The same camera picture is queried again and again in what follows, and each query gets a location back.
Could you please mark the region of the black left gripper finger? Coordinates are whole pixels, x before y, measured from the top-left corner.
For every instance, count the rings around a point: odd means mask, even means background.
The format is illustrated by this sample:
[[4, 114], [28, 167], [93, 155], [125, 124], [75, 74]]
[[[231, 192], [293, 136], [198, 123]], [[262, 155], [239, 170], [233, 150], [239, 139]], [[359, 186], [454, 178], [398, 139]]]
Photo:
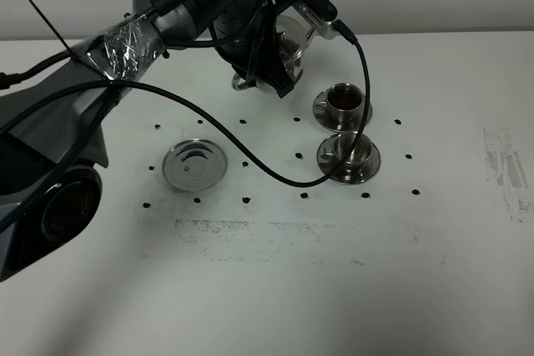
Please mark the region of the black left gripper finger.
[[270, 84], [277, 90], [276, 95], [284, 98], [295, 84], [285, 70], [276, 43], [276, 31], [270, 37], [265, 37], [261, 44], [256, 68], [256, 78]]

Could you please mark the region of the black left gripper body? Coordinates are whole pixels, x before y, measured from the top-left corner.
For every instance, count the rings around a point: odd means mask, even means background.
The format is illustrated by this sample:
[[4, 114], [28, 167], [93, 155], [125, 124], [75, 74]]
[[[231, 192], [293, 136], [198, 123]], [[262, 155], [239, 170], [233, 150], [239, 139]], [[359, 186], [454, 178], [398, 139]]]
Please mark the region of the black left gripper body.
[[218, 54], [241, 78], [256, 78], [259, 51], [275, 31], [275, 7], [270, 0], [216, 0], [212, 39], [222, 44]]

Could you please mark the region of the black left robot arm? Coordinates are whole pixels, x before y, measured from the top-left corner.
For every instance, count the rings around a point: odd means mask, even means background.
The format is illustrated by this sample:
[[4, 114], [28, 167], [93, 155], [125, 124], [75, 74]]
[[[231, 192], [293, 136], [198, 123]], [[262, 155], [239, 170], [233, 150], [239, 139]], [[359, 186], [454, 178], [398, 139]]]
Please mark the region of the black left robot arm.
[[[214, 48], [243, 79], [280, 96], [294, 81], [281, 60], [273, 0], [133, 0], [133, 13], [1, 88], [1, 277], [11, 278], [79, 235], [102, 197], [109, 112], [168, 50]], [[9, 88], [45, 69], [42, 82]]]

